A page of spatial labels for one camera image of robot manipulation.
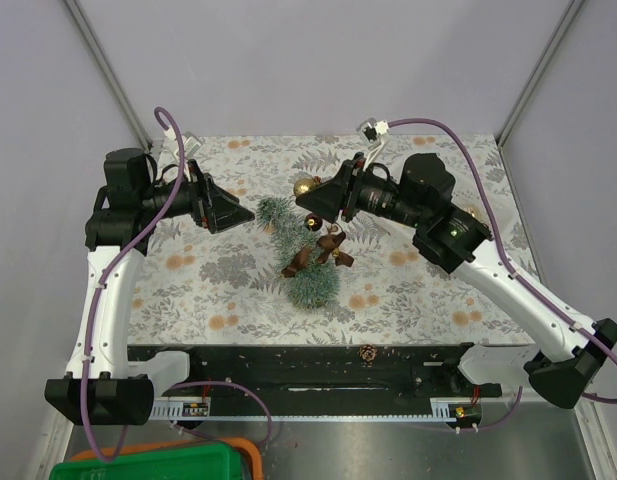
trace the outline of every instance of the patterned table surface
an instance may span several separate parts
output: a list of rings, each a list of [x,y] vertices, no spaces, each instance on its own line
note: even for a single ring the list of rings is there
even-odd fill
[[[477,162],[509,253],[534,273],[526,235],[491,135],[462,137]],[[218,185],[255,210],[292,195],[295,180],[334,175],[363,150],[356,136],[214,137],[195,158]],[[393,136],[379,162],[398,179],[405,159],[436,152],[457,178],[454,202],[485,219],[470,171],[450,138]],[[173,163],[165,151],[163,167]],[[189,217],[164,220],[135,290],[131,344],[481,344],[530,338],[483,294],[419,256],[412,230],[360,213],[350,224],[338,305],[312,312],[279,292],[270,233],[255,223],[210,235]]]

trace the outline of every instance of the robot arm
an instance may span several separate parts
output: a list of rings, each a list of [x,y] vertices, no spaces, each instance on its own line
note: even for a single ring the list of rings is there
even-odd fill
[[[413,245],[423,257],[486,294],[536,342],[523,347],[472,346],[459,363],[464,376],[478,385],[532,386],[549,402],[574,407],[606,356],[515,277],[522,275],[575,320],[578,330],[609,348],[617,342],[617,324],[610,319],[595,322],[575,311],[518,265],[511,275],[489,228],[451,202],[455,178],[437,155],[409,157],[399,183],[384,165],[372,163],[386,143],[384,123],[369,121],[360,127],[371,152],[368,158],[358,153],[344,161],[332,179],[299,195],[297,205],[329,222],[340,216],[349,222],[361,210],[413,227]],[[375,175],[377,169],[386,175]]]
[[[190,214],[198,226],[218,233],[254,219],[239,200],[215,185],[195,161],[188,162],[182,184],[166,218]],[[130,250],[99,285],[104,269],[122,248],[142,231],[162,208],[173,185],[150,180],[146,155],[128,148],[111,152],[104,162],[106,187],[97,196],[86,224],[88,289],[79,336],[62,379],[46,383],[46,400],[70,421],[81,425],[79,383],[84,361],[88,315],[93,296],[101,288],[88,358],[88,405],[93,425],[142,425],[153,400],[185,380],[189,359],[185,352],[161,352],[147,362],[129,362],[128,321],[133,291],[148,249],[148,238]]]

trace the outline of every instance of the christmas bauble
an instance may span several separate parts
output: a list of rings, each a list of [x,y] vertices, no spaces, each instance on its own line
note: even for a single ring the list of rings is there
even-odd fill
[[[312,213],[309,213],[308,215],[306,215],[306,218],[304,218],[304,226],[308,230],[312,230],[313,232],[319,230],[323,226],[323,224],[324,221],[317,215],[313,215]]]
[[[295,185],[292,187],[292,191],[295,194],[295,197],[299,195],[303,195],[310,190],[313,190],[320,184],[319,177],[306,177],[300,178],[295,182]]]

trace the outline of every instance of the black metal base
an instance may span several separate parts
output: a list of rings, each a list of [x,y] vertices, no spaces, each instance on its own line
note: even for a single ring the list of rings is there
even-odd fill
[[[187,381],[226,380],[259,395],[274,416],[427,415],[430,398],[471,397],[473,385],[457,370],[469,345],[376,347],[365,361],[359,346],[131,346],[130,361],[165,350],[190,355]],[[202,388],[164,395],[203,394]],[[213,388],[213,416],[260,416],[241,392]],[[499,397],[499,385],[483,385],[482,397]]]
[[[83,425],[79,408],[78,379],[46,382],[46,401],[75,425]],[[146,376],[124,380],[88,381],[88,410],[92,425],[143,425],[150,418],[154,400],[152,382]]]
[[[609,318],[595,326],[595,337],[608,348],[617,343],[617,324]],[[530,385],[543,398],[560,408],[574,408],[590,381],[606,361],[606,355],[592,342],[575,357],[565,362],[552,363],[539,353],[524,365]]]

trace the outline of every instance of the purple cable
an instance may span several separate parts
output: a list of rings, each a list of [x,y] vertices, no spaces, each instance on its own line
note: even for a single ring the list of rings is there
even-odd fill
[[[506,413],[506,415],[501,417],[496,422],[493,422],[489,425],[484,425],[483,427],[479,427],[479,430],[487,432],[488,430],[493,430],[494,428],[501,427],[502,425],[505,425],[506,423],[508,423],[508,421],[512,417],[512,414],[515,413],[517,409],[519,408],[519,404],[521,403],[521,395],[523,391],[524,391],[524,387],[519,387],[519,390],[517,390],[517,399],[515,400],[515,403],[512,404],[512,407],[510,407],[510,410],[508,410],[508,413]],[[465,431],[466,432],[477,432],[477,430],[465,430]]]
[[[163,216],[166,214],[166,212],[168,211],[168,209],[174,202],[177,192],[179,191],[179,187],[181,186],[181,183],[183,182],[184,170],[186,168],[186,159],[184,157],[185,150],[184,150],[184,142],[181,137],[181,132],[179,131],[179,127],[177,126],[175,119],[172,118],[172,115],[170,115],[170,113],[168,113],[168,111],[165,108],[162,108],[162,107],[155,108],[155,118],[157,119],[159,124],[162,127],[164,127],[164,129],[168,129],[168,125],[161,118],[162,115],[166,117],[166,119],[170,123],[170,126],[174,130],[175,137],[177,139],[177,145],[179,146],[179,171],[177,172],[177,179],[175,180],[175,184],[173,186],[172,191],[170,192],[170,195],[168,196],[168,199],[166,200],[166,203],[164,203],[163,207],[161,207],[161,210],[159,210],[157,215],[155,215],[155,218],[152,219],[152,221],[146,226],[146,228],[144,228],[135,238],[133,238],[131,242],[128,245],[126,245],[126,247],[124,247],[117,254],[117,256],[110,262],[110,265],[108,265],[104,269],[104,271],[101,274],[101,277],[99,278],[99,285],[106,284],[106,280],[108,279],[108,276],[110,275],[112,270],[117,266],[117,264],[119,264],[119,262],[124,258],[124,256],[130,250],[135,248],[135,246],[146,235],[148,235],[152,231],[153,228],[155,228],[157,223],[159,223],[159,221],[163,218]],[[97,307],[99,305],[99,299],[101,298],[102,290],[103,290],[102,288],[95,289],[95,293],[92,297],[92,302],[90,303],[90,309],[88,310],[88,322],[86,323],[86,336],[84,339],[84,355],[86,357],[89,357],[90,352],[92,350],[92,336],[93,336],[93,331],[95,327],[95,317],[97,316]],[[83,368],[81,370],[81,383],[80,383],[80,389],[79,389],[80,391],[79,406],[81,410],[81,420],[84,424],[84,431],[86,432],[86,437],[88,438],[88,443],[90,444],[90,448],[92,448],[92,450],[95,452],[95,455],[100,461],[104,463],[110,463],[115,458],[117,458],[117,456],[119,455],[119,452],[121,452],[121,449],[123,447],[123,443],[126,437],[126,432],[128,430],[128,425],[125,425],[123,427],[121,435],[119,437],[117,448],[115,448],[115,451],[112,454],[112,456],[107,457],[106,455],[104,455],[104,453],[99,448],[99,445],[97,445],[97,440],[95,439],[94,432],[92,431],[92,425],[90,424],[90,418],[88,415],[88,377],[89,375],[90,375],[90,359],[86,358],[83,361]]]
[[[497,252],[499,253],[499,258],[501,259],[501,262],[505,265],[508,272],[510,272],[514,276],[514,274],[516,273],[515,267],[508,260],[508,255],[504,247],[504,242],[501,238],[501,232],[499,231],[499,226],[497,224],[497,219],[495,218],[495,213],[493,212],[492,207],[490,206],[490,202],[488,201],[488,197],[486,196],[486,190],[484,189],[484,186],[481,182],[481,178],[479,177],[479,172],[477,171],[477,165],[475,164],[474,160],[470,156],[470,153],[468,152],[468,149],[466,148],[466,146],[463,144],[463,142],[457,136],[457,134],[450,129],[450,127],[448,127],[447,125],[444,125],[441,122],[438,122],[437,120],[432,120],[429,118],[405,118],[403,120],[395,120],[394,122],[388,122],[388,126],[390,128],[398,127],[401,125],[412,125],[412,124],[432,125],[434,127],[440,128],[441,130],[446,132],[450,136],[450,138],[452,138],[452,140],[457,144],[457,147],[459,147],[459,150],[461,151],[463,156],[466,158],[468,167],[470,168],[470,171],[472,172],[472,176],[475,179],[477,190],[479,191],[479,196],[481,197],[481,201],[483,202],[484,207],[486,209],[486,213],[488,214],[488,219],[490,220],[490,224],[492,225],[492,231],[493,231],[492,233],[495,237],[495,245],[497,246]],[[548,308],[551,312],[557,315],[561,320],[566,322],[566,324],[569,327],[573,327],[576,324],[576,322],[572,318],[570,318],[568,315],[562,312],[561,309],[557,307],[557,305],[551,302],[550,299],[548,299],[539,290],[537,290],[534,286],[532,286],[532,284],[528,280],[526,280],[523,276],[517,275],[515,278],[519,281],[519,283],[521,283],[524,286],[524,288],[526,288],[526,290],[528,290],[546,308]],[[610,350],[606,345],[604,345],[604,343],[601,340],[599,340],[597,337],[595,337],[594,335],[592,335],[591,333],[589,333],[588,331],[584,329],[577,329],[577,331],[580,334],[582,334],[588,341],[592,342],[608,358],[610,358],[610,360],[612,360],[612,362],[615,365],[617,365],[617,355],[612,350]],[[604,397],[599,397],[596,394],[591,394],[591,393],[584,393],[582,397],[587,398],[588,400],[593,400],[595,402],[617,405],[617,398],[604,398]]]
[[[261,441],[261,442],[257,442],[257,445],[259,446],[263,446],[266,445],[270,439],[272,438],[272,416],[270,415],[270,410],[268,410],[268,407],[266,406],[266,404],[264,403],[264,401],[259,398],[259,396],[253,392],[252,390],[239,385],[237,383],[230,383],[230,382],[221,382],[221,381],[214,381],[214,380],[205,380],[205,381],[199,381],[199,382],[187,382],[187,383],[178,383],[177,385],[173,385],[172,387],[170,387],[170,390],[177,390],[177,389],[181,389],[181,388],[190,388],[190,387],[205,387],[205,386],[209,386],[209,387],[229,387],[229,388],[234,388],[236,390],[241,390],[242,392],[244,392],[247,395],[250,395],[252,397],[252,399],[257,402],[259,404],[259,406],[261,407],[261,409],[264,411],[264,414],[266,415],[266,422],[268,425],[268,431],[266,432],[266,437]],[[193,432],[192,430],[188,430],[186,428],[183,427],[179,427],[182,428],[183,431],[185,431],[186,433],[190,433],[191,435],[195,435],[198,437],[203,437],[203,438],[212,438],[209,435],[200,433],[200,432]]]

